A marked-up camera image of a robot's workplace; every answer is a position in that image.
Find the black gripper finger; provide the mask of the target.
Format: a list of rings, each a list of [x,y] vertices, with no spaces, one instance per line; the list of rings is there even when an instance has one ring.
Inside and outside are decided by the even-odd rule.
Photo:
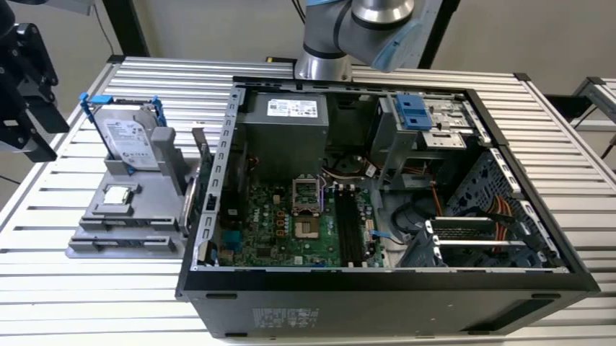
[[[12,57],[18,63],[21,77],[17,86],[28,110],[48,133],[65,133],[69,125],[56,108],[53,87],[58,78],[42,42],[38,28],[32,23],[16,24],[16,48]]]
[[[25,102],[13,86],[1,85],[1,151],[25,154],[32,162],[56,159],[25,111]]]

